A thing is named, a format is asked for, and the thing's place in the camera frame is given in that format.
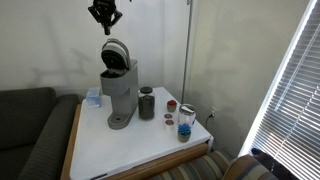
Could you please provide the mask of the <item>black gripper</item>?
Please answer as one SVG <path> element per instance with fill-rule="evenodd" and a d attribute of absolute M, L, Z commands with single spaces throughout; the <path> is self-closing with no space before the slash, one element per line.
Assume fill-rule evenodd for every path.
<path fill-rule="evenodd" d="M 102 24 L 107 36 L 111 34 L 113 24 L 116 24 L 122 17 L 122 13 L 117 10 L 115 0 L 93 0 L 93 5 L 88 10 L 94 19 Z"/>

